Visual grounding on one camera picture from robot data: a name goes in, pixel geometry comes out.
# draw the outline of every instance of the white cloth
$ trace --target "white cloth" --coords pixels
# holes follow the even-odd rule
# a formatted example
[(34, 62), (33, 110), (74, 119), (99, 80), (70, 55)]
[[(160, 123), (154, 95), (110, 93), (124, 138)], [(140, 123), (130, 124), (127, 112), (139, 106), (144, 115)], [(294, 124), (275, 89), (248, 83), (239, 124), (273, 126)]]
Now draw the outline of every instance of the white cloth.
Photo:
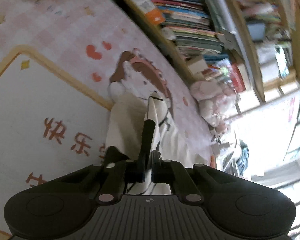
[[(201, 156), (193, 153), (168, 111), (167, 104), (158, 93), (152, 93), (146, 106), (132, 94), (122, 95), (111, 110), (106, 147), (115, 146), (132, 160), (138, 159), (141, 148), (141, 135), (145, 120), (153, 120), (156, 124), (151, 150), (159, 149), (162, 159), (178, 161), (186, 168), (196, 163), (207, 163)], [(137, 183), (129, 194), (165, 195), (171, 194), (167, 184), (155, 187), (151, 183), (151, 172), (145, 183)]]

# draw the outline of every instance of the cartoon face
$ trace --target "cartoon face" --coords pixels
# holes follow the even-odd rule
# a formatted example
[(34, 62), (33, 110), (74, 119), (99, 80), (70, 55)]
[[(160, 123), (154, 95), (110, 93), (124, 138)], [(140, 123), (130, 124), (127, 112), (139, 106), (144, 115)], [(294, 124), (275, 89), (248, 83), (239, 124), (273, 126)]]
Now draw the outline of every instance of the cartoon face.
[(125, 51), (121, 54), (116, 71), (110, 77), (110, 86), (112, 98), (115, 97), (115, 93), (129, 91), (138, 98), (147, 100), (150, 94), (156, 91), (172, 110), (171, 93), (161, 70), (145, 59), (138, 49), (134, 49), (133, 53)]

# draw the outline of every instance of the stack of books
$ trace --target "stack of books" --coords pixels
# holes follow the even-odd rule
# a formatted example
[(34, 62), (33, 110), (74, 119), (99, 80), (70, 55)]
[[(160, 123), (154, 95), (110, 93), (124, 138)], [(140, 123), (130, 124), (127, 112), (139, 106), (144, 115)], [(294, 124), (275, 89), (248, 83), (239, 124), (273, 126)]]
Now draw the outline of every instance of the stack of books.
[(174, 42), (185, 59), (217, 56), (223, 51), (204, 0), (151, 1), (164, 14), (166, 20), (161, 25), (174, 32)]

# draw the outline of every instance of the circular logo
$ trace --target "circular logo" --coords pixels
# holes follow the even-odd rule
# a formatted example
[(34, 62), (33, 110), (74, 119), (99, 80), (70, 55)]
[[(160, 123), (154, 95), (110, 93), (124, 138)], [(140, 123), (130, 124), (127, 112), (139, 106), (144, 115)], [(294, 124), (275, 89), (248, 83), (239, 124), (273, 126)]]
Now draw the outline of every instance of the circular logo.
[(152, 202), (154, 201), (154, 199), (153, 199), (153, 198), (147, 198), (146, 201), (147, 201), (148, 203), (152, 203)]

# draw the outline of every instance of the cream garment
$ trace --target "cream garment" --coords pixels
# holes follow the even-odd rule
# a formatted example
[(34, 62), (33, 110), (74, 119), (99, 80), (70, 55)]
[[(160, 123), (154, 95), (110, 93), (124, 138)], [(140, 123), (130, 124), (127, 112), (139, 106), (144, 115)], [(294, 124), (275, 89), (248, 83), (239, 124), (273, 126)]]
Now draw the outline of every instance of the cream garment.
[[(111, 110), (106, 147), (115, 146), (132, 160), (138, 159), (141, 148), (141, 134), (145, 120), (156, 123), (152, 149), (158, 149), (162, 159), (178, 161), (186, 168), (196, 163), (207, 163), (200, 155), (192, 152), (168, 111), (167, 104), (154, 92), (146, 106), (143, 101), (132, 94), (122, 95)], [(165, 195), (171, 194), (167, 184), (151, 183), (151, 172), (146, 176), (145, 183), (135, 184), (129, 194)]]

